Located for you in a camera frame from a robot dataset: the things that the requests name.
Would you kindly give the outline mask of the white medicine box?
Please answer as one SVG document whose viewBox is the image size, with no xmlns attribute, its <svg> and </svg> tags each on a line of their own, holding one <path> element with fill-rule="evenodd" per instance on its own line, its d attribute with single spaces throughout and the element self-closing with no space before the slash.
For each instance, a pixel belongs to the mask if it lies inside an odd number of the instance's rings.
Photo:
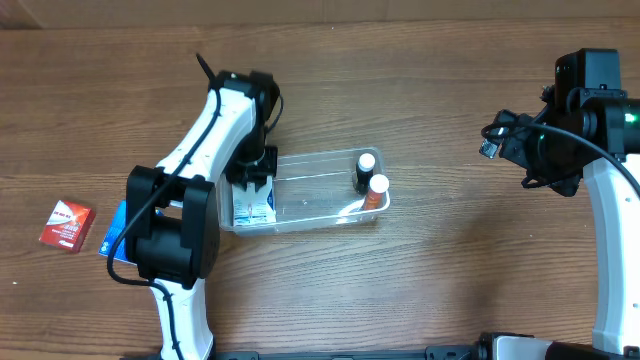
<svg viewBox="0 0 640 360">
<path fill-rule="evenodd" d="M 234 227 L 276 222 L 272 176 L 268 176 L 260 187 L 252 182 L 248 182 L 245 188 L 233 185 L 232 200 Z"/>
</svg>

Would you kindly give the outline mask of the black bottle white cap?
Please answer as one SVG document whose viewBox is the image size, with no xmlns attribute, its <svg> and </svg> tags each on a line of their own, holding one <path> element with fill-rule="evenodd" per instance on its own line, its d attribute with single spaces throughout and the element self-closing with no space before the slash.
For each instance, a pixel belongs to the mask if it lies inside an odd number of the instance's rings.
<svg viewBox="0 0 640 360">
<path fill-rule="evenodd" d="M 376 159 L 371 153 L 363 153 L 359 156 L 354 173 L 354 189 L 359 194 L 365 194 L 369 188 L 369 182 L 374 175 Z"/>
</svg>

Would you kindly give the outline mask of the orange bottle white cap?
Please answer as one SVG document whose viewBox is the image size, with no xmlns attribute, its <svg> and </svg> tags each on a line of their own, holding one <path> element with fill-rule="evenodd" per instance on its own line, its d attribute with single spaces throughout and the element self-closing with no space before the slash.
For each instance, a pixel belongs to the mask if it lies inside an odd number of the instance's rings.
<svg viewBox="0 0 640 360">
<path fill-rule="evenodd" d="M 373 175 L 369 181 L 368 191 L 364 198 L 362 209 L 365 211 L 377 209 L 388 191 L 389 185 L 390 182 L 386 175 Z"/>
</svg>

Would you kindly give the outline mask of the blue medicine box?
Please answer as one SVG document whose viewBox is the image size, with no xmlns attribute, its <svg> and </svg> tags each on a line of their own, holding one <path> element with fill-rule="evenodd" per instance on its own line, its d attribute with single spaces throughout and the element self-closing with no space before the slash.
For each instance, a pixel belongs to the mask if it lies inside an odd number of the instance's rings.
<svg viewBox="0 0 640 360">
<path fill-rule="evenodd" d="M 112 218 L 107 233 L 102 241 L 98 254 L 107 257 L 111 251 L 112 245 L 116 242 L 120 233 L 126 226 L 126 201 L 122 200 Z M 118 246 L 114 259 L 119 262 L 133 265 L 126 255 L 126 241 L 123 240 Z"/>
</svg>

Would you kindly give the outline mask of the red medicine box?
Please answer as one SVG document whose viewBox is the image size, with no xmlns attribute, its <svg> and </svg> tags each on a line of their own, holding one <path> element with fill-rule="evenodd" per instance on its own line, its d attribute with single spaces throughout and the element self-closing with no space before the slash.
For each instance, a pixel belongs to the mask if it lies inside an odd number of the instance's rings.
<svg viewBox="0 0 640 360">
<path fill-rule="evenodd" d="M 39 242 L 79 253 L 95 215 L 90 207 L 59 200 L 44 226 Z"/>
</svg>

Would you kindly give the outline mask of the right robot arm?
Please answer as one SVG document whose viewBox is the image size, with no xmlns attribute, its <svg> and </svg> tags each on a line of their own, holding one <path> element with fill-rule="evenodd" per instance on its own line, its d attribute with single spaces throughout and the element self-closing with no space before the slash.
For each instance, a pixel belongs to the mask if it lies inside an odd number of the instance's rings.
<svg viewBox="0 0 640 360">
<path fill-rule="evenodd" d="M 594 216 L 597 309 L 588 345 L 509 332 L 460 346 L 470 359 L 636 359 L 639 356 L 639 102 L 621 85 L 615 49 L 559 57 L 535 116 L 499 111 L 479 152 L 524 169 L 526 189 L 572 197 L 585 185 Z"/>
</svg>

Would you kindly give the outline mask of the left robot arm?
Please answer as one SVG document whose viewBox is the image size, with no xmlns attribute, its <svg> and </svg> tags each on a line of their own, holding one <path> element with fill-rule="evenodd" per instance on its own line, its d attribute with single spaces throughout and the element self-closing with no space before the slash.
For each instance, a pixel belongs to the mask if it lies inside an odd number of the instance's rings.
<svg viewBox="0 0 640 360">
<path fill-rule="evenodd" d="M 216 184 L 260 189 L 277 173 L 266 143 L 283 107 L 269 73 L 206 73 L 205 107 L 181 143 L 155 167 L 136 166 L 126 184 L 126 226 L 116 242 L 137 266 L 134 285 L 156 300 L 159 359 L 212 359 L 205 280 L 220 244 Z"/>
</svg>

